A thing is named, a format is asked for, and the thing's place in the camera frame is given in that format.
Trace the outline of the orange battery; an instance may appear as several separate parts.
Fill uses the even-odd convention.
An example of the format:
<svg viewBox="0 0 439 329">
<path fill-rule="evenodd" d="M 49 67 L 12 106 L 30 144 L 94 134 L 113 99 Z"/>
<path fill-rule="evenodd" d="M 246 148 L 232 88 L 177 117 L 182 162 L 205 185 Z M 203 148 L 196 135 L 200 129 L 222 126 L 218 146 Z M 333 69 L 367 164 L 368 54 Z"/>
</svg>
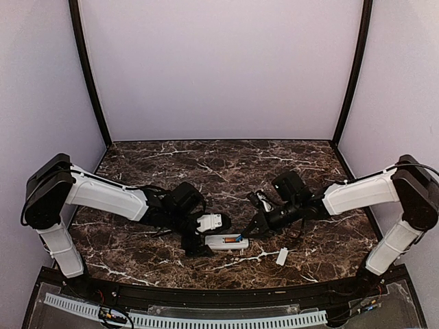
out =
<svg viewBox="0 0 439 329">
<path fill-rule="evenodd" d="M 224 243 L 225 244 L 239 243 L 239 241 L 236 241 L 235 239 L 236 239 L 236 237 L 225 237 L 224 238 Z"/>
</svg>

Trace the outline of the white battery cover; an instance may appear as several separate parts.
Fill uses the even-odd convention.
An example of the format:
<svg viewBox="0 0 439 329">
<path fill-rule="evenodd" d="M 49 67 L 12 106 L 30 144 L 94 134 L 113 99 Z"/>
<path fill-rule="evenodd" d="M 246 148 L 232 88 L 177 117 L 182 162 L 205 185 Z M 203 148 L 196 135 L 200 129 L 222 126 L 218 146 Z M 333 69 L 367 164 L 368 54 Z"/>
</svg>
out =
<svg viewBox="0 0 439 329">
<path fill-rule="evenodd" d="M 285 264 L 285 261 L 287 259 L 287 255 L 288 255 L 288 249 L 287 248 L 282 248 L 279 253 L 278 253 L 278 257 L 276 259 L 276 264 L 279 266 L 283 266 Z"/>
</svg>

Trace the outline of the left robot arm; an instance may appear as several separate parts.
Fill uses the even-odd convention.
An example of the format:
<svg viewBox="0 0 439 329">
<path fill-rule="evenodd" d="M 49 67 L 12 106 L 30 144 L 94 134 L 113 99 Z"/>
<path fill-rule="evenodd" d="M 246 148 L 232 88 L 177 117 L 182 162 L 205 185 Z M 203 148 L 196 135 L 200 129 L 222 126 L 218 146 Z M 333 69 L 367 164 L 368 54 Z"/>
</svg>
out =
<svg viewBox="0 0 439 329">
<path fill-rule="evenodd" d="M 211 254 L 202 236 L 222 226 L 220 214 L 207 213 L 201 193 L 183 182 L 168 190 L 154 185 L 126 186 L 89 173 L 57 154 L 26 184 L 21 211 L 22 226 L 39 234 L 69 286 L 82 299 L 90 299 L 97 285 L 86 274 L 86 265 L 62 222 L 64 206 L 74 205 L 109 212 L 129 221 L 164 228 L 181 237 L 188 256 Z"/>
</svg>

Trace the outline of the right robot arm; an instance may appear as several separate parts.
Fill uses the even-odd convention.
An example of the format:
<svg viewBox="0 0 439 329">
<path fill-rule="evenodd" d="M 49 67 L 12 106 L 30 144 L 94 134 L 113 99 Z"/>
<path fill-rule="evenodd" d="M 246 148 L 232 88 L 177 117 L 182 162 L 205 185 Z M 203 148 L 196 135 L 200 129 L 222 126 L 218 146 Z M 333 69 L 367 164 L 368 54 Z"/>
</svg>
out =
<svg viewBox="0 0 439 329">
<path fill-rule="evenodd" d="M 282 204 L 262 192 L 248 194 L 256 215 L 241 236 L 258 239 L 301 220 L 323 220 L 344 212 L 384 203 L 399 203 L 397 222 L 369 253 L 362 272 L 351 280 L 350 291 L 365 297 L 390 265 L 438 223 L 438 171 L 411 155 L 382 171 L 334 182 L 311 192 L 295 171 L 286 171 L 272 181 Z"/>
</svg>

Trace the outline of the white remote control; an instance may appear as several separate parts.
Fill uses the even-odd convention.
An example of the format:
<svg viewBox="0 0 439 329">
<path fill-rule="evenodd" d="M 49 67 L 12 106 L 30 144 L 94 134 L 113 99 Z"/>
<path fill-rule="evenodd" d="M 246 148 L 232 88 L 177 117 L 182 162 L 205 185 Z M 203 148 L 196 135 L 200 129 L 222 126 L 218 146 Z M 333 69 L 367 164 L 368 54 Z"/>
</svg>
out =
<svg viewBox="0 0 439 329">
<path fill-rule="evenodd" d="M 205 244 L 212 250 L 241 250 L 250 246 L 249 239 L 240 234 L 218 234 L 206 236 Z"/>
</svg>

